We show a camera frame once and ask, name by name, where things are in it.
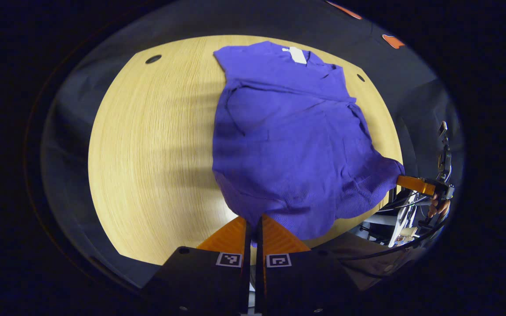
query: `human hand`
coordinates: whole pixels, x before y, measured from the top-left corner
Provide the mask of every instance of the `human hand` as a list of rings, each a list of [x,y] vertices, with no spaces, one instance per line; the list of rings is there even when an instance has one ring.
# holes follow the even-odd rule
[[[434,194],[432,200],[430,200],[429,212],[427,213],[428,218],[433,218],[433,216],[436,214],[444,216],[446,213],[448,213],[448,208],[450,208],[450,200],[444,200],[440,206],[438,204],[438,195]]]

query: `purple shirt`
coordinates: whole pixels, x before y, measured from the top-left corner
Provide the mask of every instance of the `purple shirt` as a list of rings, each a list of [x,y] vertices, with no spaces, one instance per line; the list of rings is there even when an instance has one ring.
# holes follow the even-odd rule
[[[216,110],[213,166],[229,208],[256,226],[263,213],[300,239],[353,218],[396,186],[403,166],[372,146],[343,68],[261,42],[214,52],[227,84]]]

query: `black fabric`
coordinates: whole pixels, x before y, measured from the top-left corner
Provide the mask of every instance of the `black fabric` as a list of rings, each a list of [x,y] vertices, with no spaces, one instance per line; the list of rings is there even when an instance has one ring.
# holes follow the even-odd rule
[[[436,176],[436,130],[447,120],[453,149],[463,136],[448,94],[408,46],[392,48],[388,34],[325,1],[180,0],[136,20],[88,54],[62,84],[44,132],[43,177],[52,212],[84,256],[94,256],[135,286],[158,266],[119,255],[98,222],[90,197],[87,152],[93,120],[107,88],[141,50],[195,36],[241,34],[290,40],[325,50],[357,66],[372,80],[394,118],[408,176]],[[454,152],[452,178],[464,156]]]

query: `white tag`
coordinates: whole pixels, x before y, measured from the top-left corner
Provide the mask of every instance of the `white tag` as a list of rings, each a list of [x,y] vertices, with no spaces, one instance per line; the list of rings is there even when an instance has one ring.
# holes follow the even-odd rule
[[[290,55],[295,62],[307,64],[306,58],[304,57],[304,53],[301,49],[290,46]]]

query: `wooden table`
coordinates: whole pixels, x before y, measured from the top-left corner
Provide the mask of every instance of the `wooden table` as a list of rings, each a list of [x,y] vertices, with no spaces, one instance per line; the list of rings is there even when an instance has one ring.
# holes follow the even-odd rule
[[[120,254],[163,264],[177,246],[195,247],[236,217],[211,171],[214,114],[225,86],[213,52],[265,40],[311,50],[324,62],[343,66],[347,90],[357,98],[374,147],[402,162],[398,135],[380,94],[361,68],[341,58],[259,36],[205,36],[149,48],[135,54],[112,82],[90,139],[93,203]],[[146,63],[159,54],[159,60]],[[313,247],[339,236],[385,201],[387,196],[357,218],[337,220],[325,236],[305,243]]]

